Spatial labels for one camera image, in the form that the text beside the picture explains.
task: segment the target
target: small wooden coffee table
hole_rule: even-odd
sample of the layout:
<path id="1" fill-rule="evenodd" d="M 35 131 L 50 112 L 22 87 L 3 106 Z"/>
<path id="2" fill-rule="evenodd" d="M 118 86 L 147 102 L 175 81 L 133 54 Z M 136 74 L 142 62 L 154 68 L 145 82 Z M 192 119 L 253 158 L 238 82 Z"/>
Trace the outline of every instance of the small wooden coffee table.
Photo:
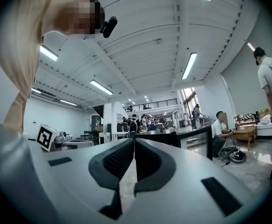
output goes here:
<path id="1" fill-rule="evenodd" d="M 233 137 L 236 137 L 237 140 L 238 138 L 247 137 L 248 140 L 248 151 L 250 149 L 250 137 L 252 137 L 251 141 L 254 142 L 255 141 L 255 137 L 254 137 L 254 132 L 256 130 L 256 126 L 252 126 L 252 127 L 238 127 L 238 130 L 234 131 Z"/>

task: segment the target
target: staircase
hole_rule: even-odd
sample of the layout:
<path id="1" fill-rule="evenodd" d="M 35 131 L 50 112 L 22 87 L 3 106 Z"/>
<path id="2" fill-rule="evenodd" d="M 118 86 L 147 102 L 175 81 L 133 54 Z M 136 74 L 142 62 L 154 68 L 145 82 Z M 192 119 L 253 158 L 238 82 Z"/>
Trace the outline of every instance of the staircase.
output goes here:
<path id="1" fill-rule="evenodd" d="M 103 105 L 94 107 L 94 110 L 102 117 L 102 119 L 104 118 L 104 106 Z"/>

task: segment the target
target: shirt sleeve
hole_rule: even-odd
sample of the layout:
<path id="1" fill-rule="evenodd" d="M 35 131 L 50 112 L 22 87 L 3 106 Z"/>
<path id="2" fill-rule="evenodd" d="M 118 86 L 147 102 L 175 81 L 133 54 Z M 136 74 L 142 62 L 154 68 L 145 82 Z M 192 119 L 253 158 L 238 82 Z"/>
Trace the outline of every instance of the shirt sleeve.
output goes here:
<path id="1" fill-rule="evenodd" d="M 261 85 L 261 88 L 263 89 L 266 85 L 268 85 L 264 75 L 261 72 L 258 72 L 258 80 Z"/>
<path id="2" fill-rule="evenodd" d="M 216 131 L 216 135 L 217 136 L 222 134 L 221 128 L 222 128 L 221 124 L 220 123 L 216 123 L 216 125 L 215 125 L 215 131 Z"/>

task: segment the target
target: railing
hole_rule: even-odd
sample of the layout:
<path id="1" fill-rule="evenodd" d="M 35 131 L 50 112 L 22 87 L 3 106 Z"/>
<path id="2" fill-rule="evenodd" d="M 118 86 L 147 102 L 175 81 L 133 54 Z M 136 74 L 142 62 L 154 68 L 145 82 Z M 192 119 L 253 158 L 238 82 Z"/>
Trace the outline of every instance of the railing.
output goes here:
<path id="1" fill-rule="evenodd" d="M 159 108 L 159 107 L 165 107 L 169 105 L 177 105 L 178 101 L 177 99 L 167 99 L 157 102 L 151 102 L 151 103 L 145 103 L 141 105 L 132 105 L 132 106 L 126 106 L 124 107 L 126 112 L 132 112 L 132 111 L 140 111 L 140 110 L 148 110 L 153 108 Z"/>

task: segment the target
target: black railing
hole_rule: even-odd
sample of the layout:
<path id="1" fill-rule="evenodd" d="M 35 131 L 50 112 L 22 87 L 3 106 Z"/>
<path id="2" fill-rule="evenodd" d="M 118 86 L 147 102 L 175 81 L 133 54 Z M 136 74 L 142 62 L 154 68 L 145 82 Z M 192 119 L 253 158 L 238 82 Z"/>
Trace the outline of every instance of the black railing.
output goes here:
<path id="1" fill-rule="evenodd" d="M 177 105 L 177 104 L 178 104 L 178 101 L 175 98 L 175 99 L 145 103 L 141 105 L 126 106 L 124 107 L 124 109 L 126 112 L 132 112 L 132 111 L 148 110 L 148 109 L 159 108 L 159 107 L 170 106 L 170 105 Z"/>

